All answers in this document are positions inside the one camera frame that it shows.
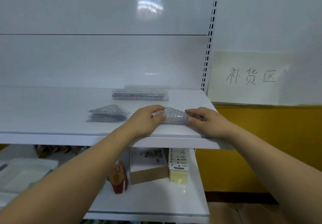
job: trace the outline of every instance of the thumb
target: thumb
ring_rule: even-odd
[[[152,121],[156,126],[158,126],[162,121],[166,119],[167,115],[166,114],[160,114],[155,117],[153,117]]]
[[[193,127],[199,130],[201,130],[203,127],[203,121],[197,120],[196,118],[189,117],[187,121],[189,122],[190,125],[192,125]]]

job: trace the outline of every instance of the forearm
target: forearm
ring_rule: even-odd
[[[236,127],[229,139],[282,207],[299,223],[321,223],[322,172]]]
[[[78,223],[132,139],[124,128],[116,129],[21,193],[0,211],[1,222]]]

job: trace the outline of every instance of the person's left hand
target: person's left hand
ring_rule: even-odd
[[[157,126],[165,120],[166,115],[160,114],[152,117],[152,113],[164,110],[161,105],[151,105],[138,109],[122,126],[133,135],[134,138],[150,135]]]

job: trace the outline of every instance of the yellow wall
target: yellow wall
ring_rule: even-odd
[[[322,171],[322,106],[215,105],[220,114]],[[197,149],[205,191],[266,192],[236,150]]]

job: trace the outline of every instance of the hand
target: hand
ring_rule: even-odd
[[[227,140],[234,132],[235,128],[238,127],[218,112],[211,109],[199,107],[197,109],[188,109],[185,111],[188,114],[203,117],[203,121],[189,117],[188,122],[202,134],[213,139],[218,138]]]
[[[140,108],[124,123],[123,127],[126,128],[127,132],[132,133],[134,138],[148,136],[167,117],[165,114],[152,117],[152,113],[164,109],[161,105]]]

